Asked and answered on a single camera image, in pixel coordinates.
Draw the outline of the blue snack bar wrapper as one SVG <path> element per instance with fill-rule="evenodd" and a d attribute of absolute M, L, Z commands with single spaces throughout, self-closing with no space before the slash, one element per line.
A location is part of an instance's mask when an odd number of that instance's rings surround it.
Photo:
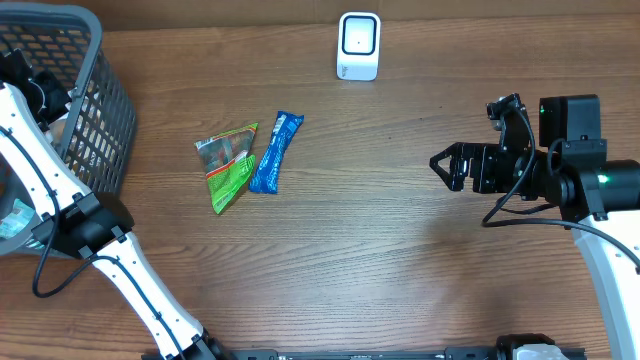
<path fill-rule="evenodd" d="M 286 150 L 304 123 L 303 115 L 279 111 L 271 133 L 270 143 L 249 184 L 254 193 L 277 194 L 280 168 Z"/>

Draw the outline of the green red snack bag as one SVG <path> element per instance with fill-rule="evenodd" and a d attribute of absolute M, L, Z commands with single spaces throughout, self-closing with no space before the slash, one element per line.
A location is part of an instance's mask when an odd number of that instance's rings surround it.
<path fill-rule="evenodd" d="M 204 166 L 211 204 L 221 214 L 253 173 L 256 157 L 250 153 L 258 123 L 194 143 Z"/>

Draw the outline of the teal white snack packet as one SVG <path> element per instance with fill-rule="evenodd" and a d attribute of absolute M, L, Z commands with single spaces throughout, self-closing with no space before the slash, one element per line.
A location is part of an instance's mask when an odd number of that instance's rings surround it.
<path fill-rule="evenodd" d="M 10 239 L 19 234 L 34 217 L 35 211 L 16 198 L 13 208 L 4 218 L 1 219 L 0 237 Z"/>

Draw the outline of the beige brown snack pouch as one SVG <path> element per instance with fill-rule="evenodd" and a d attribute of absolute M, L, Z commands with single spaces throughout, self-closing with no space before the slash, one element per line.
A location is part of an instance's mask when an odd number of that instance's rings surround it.
<path fill-rule="evenodd" d="M 61 150 L 64 148 L 63 135 L 67 118 L 67 114 L 62 115 L 57 120 L 50 123 L 48 130 L 45 132 L 45 137 L 56 150 Z"/>

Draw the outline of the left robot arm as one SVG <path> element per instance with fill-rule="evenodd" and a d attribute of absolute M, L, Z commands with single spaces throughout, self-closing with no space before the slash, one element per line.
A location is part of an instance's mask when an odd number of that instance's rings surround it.
<path fill-rule="evenodd" d="M 93 266 L 120 291 L 147 327 L 160 359 L 227 359 L 229 353 L 173 297 L 146 260 L 134 220 L 111 193 L 95 193 L 64 164 L 41 130 L 46 105 L 65 106 L 66 93 L 32 78 L 18 49 L 1 58 L 1 153 L 33 205 L 31 233 L 43 260 L 56 250 Z"/>

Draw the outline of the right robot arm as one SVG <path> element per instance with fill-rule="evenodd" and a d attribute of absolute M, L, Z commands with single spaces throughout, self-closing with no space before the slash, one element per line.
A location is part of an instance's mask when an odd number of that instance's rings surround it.
<path fill-rule="evenodd" d="M 546 97 L 534 129 L 517 93 L 486 106 L 498 143 L 456 142 L 430 168 L 454 192 L 467 178 L 498 200 L 485 228 L 558 226 L 589 270 L 615 359 L 639 356 L 639 164 L 610 160 L 595 94 Z"/>

